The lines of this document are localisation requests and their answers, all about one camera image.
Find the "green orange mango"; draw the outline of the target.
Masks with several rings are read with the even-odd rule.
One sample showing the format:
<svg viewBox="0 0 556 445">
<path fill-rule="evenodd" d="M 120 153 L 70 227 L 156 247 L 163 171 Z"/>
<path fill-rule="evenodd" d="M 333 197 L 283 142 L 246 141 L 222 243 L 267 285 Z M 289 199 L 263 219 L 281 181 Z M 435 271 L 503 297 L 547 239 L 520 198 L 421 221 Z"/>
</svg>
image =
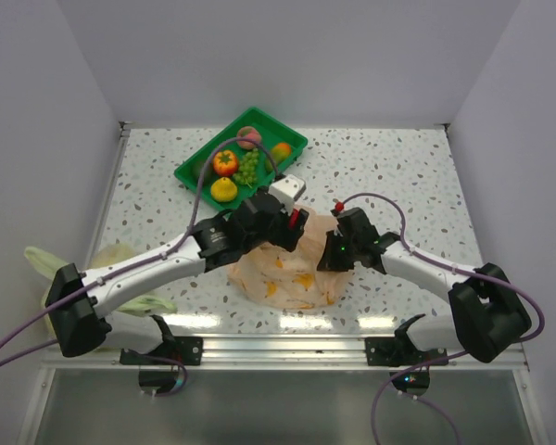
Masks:
<svg viewBox="0 0 556 445">
<path fill-rule="evenodd" d="M 270 150 L 270 155 L 265 159 L 264 167 L 266 172 L 273 171 L 273 165 L 278 167 L 284 162 L 292 153 L 292 147 L 286 142 L 281 142 L 275 145 Z"/>
</svg>

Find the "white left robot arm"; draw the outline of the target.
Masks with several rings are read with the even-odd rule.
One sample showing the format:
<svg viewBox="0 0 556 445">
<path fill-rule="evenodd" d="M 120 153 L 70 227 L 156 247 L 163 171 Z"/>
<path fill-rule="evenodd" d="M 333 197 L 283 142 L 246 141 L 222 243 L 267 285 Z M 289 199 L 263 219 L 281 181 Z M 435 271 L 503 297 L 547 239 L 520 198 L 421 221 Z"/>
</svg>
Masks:
<svg viewBox="0 0 556 445">
<path fill-rule="evenodd" d="M 174 342 L 164 319 L 133 317 L 118 308 L 169 282 L 236 263 L 263 243 L 293 251 L 309 217 L 294 207 L 303 192 L 293 185 L 262 187 L 228 217 L 202 220 L 151 253 L 84 273 L 72 263 L 59 268 L 45 307 L 62 355 L 109 346 L 167 362 Z"/>
</svg>

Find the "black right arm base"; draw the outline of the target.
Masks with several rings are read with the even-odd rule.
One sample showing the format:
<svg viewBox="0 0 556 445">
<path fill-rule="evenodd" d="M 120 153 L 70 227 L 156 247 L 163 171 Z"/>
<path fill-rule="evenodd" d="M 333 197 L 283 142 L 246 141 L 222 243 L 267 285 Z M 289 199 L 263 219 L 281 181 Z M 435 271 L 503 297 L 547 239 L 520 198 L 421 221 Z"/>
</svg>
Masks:
<svg viewBox="0 0 556 445">
<path fill-rule="evenodd" d="M 449 359 L 445 349 L 420 351 L 411 343 L 407 331 L 421 318 L 424 318 L 424 314 L 411 317 L 394 331 L 392 337 L 366 337 L 364 345 L 367 364 L 400 367 L 441 359 L 442 362 L 437 365 L 447 365 Z"/>
</svg>

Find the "yellow lemon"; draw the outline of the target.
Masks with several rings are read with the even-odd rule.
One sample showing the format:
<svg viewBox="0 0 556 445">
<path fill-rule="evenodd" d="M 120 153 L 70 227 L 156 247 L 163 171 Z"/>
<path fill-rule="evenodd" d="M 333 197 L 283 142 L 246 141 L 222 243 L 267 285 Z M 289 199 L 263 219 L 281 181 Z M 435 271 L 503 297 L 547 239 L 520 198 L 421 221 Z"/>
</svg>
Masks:
<svg viewBox="0 0 556 445">
<path fill-rule="evenodd" d="M 222 177 L 211 185 L 209 192 L 214 201 L 226 203 L 237 198 L 238 187 L 229 177 Z"/>
</svg>

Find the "green lime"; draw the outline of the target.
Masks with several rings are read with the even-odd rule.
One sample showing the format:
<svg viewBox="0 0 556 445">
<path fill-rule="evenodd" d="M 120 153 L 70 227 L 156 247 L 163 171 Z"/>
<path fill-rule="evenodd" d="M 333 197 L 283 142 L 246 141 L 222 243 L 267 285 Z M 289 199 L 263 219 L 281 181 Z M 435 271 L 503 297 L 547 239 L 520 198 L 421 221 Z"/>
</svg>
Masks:
<svg viewBox="0 0 556 445">
<path fill-rule="evenodd" d="M 197 161 L 192 167 L 192 174 L 196 179 L 200 177 L 201 171 L 204 167 L 205 162 L 202 160 Z"/>
</svg>

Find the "pink green peach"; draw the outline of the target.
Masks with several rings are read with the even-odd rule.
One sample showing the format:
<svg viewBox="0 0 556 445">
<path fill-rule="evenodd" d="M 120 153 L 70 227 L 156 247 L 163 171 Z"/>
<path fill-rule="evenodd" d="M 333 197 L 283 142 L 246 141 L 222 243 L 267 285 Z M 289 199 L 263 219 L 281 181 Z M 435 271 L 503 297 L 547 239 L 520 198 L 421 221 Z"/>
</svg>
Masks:
<svg viewBox="0 0 556 445">
<path fill-rule="evenodd" d="M 259 131 L 253 126 L 242 127 L 236 135 L 239 138 L 237 144 L 244 150 L 252 150 L 256 147 L 256 143 L 262 141 Z"/>
</svg>

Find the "green grape bunch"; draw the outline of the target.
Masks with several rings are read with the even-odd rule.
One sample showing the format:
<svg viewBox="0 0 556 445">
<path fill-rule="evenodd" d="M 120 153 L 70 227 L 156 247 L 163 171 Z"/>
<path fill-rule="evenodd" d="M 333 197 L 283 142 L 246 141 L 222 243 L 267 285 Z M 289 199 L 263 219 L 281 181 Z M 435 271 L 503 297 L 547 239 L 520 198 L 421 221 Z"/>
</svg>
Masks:
<svg viewBox="0 0 556 445">
<path fill-rule="evenodd" d="M 253 187 L 258 183 L 257 167 L 259 165 L 259 152 L 256 148 L 247 150 L 238 160 L 237 172 L 232 176 L 235 183 L 242 186 Z"/>
</svg>

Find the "red apple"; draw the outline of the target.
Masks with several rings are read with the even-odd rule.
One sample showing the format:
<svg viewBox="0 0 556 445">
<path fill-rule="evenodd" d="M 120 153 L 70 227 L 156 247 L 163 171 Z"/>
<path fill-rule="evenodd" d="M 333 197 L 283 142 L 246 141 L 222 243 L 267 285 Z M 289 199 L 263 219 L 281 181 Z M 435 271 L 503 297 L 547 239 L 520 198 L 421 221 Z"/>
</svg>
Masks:
<svg viewBox="0 0 556 445">
<path fill-rule="evenodd" d="M 299 214 L 299 211 L 298 211 L 297 209 L 294 209 L 294 210 L 292 211 L 292 213 L 291 213 L 291 215 L 290 215 L 290 218 L 289 218 L 289 221 L 288 221 L 288 225 L 287 225 L 287 227 L 288 227 L 290 230 L 293 230 L 293 229 L 295 228 L 295 226 L 296 226 L 296 224 L 297 224 L 298 214 Z"/>
</svg>

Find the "orange translucent plastic bag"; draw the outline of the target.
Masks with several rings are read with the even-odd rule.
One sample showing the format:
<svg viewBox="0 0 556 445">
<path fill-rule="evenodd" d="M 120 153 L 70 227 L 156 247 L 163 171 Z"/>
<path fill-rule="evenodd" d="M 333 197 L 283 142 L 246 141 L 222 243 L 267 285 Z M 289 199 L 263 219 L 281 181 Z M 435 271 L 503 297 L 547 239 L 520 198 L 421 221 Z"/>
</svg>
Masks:
<svg viewBox="0 0 556 445">
<path fill-rule="evenodd" d="M 228 267 L 228 279 L 250 300 L 281 310 L 333 305 L 345 294 L 351 272 L 321 272 L 326 234 L 336 219 L 308 208 L 310 216 L 294 251 L 265 243 Z"/>
</svg>

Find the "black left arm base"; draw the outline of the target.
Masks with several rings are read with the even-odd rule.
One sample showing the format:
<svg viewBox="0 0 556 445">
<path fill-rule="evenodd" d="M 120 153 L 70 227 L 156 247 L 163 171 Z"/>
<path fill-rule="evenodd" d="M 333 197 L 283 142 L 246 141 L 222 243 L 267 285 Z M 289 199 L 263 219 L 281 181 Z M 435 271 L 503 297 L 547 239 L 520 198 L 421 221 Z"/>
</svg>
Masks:
<svg viewBox="0 0 556 445">
<path fill-rule="evenodd" d="M 199 366 L 204 350 L 202 337 L 177 337 L 160 315 L 149 317 L 158 326 L 161 341 L 157 346 L 145 353 L 123 350 L 120 363 L 123 365 L 156 365 L 180 362 L 183 365 Z"/>
</svg>

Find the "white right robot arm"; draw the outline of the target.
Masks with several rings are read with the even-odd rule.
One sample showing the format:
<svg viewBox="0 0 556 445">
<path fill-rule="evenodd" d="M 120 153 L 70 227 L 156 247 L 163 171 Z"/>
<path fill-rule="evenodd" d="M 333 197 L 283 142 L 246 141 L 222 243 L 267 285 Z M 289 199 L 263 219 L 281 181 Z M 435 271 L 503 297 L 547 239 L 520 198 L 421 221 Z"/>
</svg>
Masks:
<svg viewBox="0 0 556 445">
<path fill-rule="evenodd" d="M 405 247 L 396 233 L 379 234 L 360 208 L 337 204 L 332 213 L 336 228 L 326 234 L 318 270 L 347 272 L 360 264 L 409 281 L 450 306 L 448 317 L 418 314 L 401 324 L 385 349 L 388 365 L 432 359 L 438 349 L 461 349 L 489 363 L 531 328 L 527 310 L 499 266 L 467 268 L 439 261 Z"/>
</svg>

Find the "red fruit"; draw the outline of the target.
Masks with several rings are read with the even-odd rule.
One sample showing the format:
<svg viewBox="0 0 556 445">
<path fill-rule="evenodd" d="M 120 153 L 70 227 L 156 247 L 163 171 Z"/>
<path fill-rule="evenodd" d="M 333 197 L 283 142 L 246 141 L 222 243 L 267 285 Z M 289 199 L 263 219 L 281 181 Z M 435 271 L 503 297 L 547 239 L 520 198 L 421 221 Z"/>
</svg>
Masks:
<svg viewBox="0 0 556 445">
<path fill-rule="evenodd" d="M 222 150 L 214 156 L 212 168 L 220 177 L 230 177 L 238 172 L 239 159 L 232 150 Z"/>
</svg>

